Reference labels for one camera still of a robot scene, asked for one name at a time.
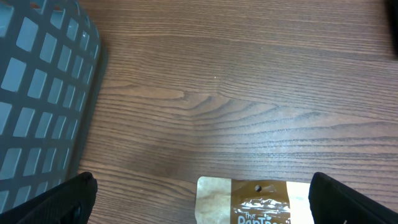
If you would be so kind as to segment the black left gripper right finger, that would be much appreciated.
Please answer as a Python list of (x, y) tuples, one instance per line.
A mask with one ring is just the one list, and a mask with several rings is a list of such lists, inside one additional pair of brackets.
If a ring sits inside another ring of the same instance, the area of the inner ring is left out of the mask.
[(308, 194), (315, 224), (397, 224), (397, 213), (330, 176), (316, 172)]

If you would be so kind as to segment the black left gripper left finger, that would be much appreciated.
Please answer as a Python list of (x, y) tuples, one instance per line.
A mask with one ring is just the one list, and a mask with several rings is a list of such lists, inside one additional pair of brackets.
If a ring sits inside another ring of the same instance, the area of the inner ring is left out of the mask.
[(97, 180), (92, 173), (83, 172), (1, 214), (1, 224), (86, 224), (97, 191)]

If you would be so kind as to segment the white brown snack wrapper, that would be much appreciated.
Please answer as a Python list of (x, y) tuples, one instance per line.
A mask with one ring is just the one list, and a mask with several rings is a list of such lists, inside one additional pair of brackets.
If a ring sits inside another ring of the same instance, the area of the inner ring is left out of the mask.
[(314, 224), (309, 188), (301, 182), (202, 176), (195, 218), (206, 224)]

